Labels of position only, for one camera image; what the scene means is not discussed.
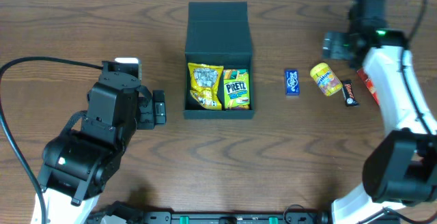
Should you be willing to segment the yellow Hacks candy bag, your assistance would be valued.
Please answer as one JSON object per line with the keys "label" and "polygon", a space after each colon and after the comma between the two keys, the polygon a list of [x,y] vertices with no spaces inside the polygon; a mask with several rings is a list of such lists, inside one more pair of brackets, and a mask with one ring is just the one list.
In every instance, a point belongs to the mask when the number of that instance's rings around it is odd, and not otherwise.
{"label": "yellow Hacks candy bag", "polygon": [[188,63],[191,78],[190,95],[205,109],[222,109],[218,90],[223,70],[223,66]]}

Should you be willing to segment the red Hello Panda box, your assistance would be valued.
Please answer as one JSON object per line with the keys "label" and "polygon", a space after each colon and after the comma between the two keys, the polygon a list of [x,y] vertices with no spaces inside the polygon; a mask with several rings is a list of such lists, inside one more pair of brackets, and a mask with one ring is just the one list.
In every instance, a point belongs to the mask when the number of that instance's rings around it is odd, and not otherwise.
{"label": "red Hello Panda box", "polygon": [[363,68],[358,69],[356,72],[357,75],[360,77],[361,81],[365,84],[369,93],[372,95],[373,99],[376,101],[377,104],[380,104],[377,97],[376,88],[374,87],[373,82],[371,81],[369,76],[365,73]]}

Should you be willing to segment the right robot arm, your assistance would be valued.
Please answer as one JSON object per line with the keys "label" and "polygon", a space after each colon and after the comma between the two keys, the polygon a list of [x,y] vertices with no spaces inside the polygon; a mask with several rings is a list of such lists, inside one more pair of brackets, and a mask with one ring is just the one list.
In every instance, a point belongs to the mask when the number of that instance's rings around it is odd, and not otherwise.
{"label": "right robot arm", "polygon": [[412,66],[410,41],[389,29],[385,0],[354,0],[346,33],[329,31],[323,56],[362,68],[376,89],[384,140],[365,161],[361,183],[334,200],[331,223],[370,223],[436,200],[436,119]]}

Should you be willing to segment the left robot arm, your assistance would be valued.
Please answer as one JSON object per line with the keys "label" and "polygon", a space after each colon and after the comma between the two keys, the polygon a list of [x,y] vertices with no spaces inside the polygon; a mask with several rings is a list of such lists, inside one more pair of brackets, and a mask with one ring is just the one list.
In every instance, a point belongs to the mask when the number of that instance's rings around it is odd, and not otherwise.
{"label": "left robot arm", "polygon": [[166,123],[164,91],[151,92],[141,78],[137,58],[103,62],[87,110],[76,112],[43,150],[44,199],[35,202],[32,223],[84,223],[135,132]]}

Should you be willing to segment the green Pretz snack box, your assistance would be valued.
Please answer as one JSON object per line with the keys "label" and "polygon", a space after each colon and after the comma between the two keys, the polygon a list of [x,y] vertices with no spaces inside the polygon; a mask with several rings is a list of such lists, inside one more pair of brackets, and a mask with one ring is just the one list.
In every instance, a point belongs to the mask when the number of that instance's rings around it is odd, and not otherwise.
{"label": "green Pretz snack box", "polygon": [[250,87],[248,69],[223,71],[224,107],[226,110],[249,110]]}

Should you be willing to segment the black gift box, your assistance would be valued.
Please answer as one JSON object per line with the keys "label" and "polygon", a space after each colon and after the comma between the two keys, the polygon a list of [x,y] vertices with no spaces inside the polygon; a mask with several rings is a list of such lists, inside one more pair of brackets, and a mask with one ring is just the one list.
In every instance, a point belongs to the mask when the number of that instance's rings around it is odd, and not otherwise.
{"label": "black gift box", "polygon": [[186,119],[249,120],[255,114],[253,47],[246,2],[190,2],[185,46],[186,63],[245,69],[249,73],[248,109],[220,111],[203,108],[190,94],[186,71],[184,117]]}

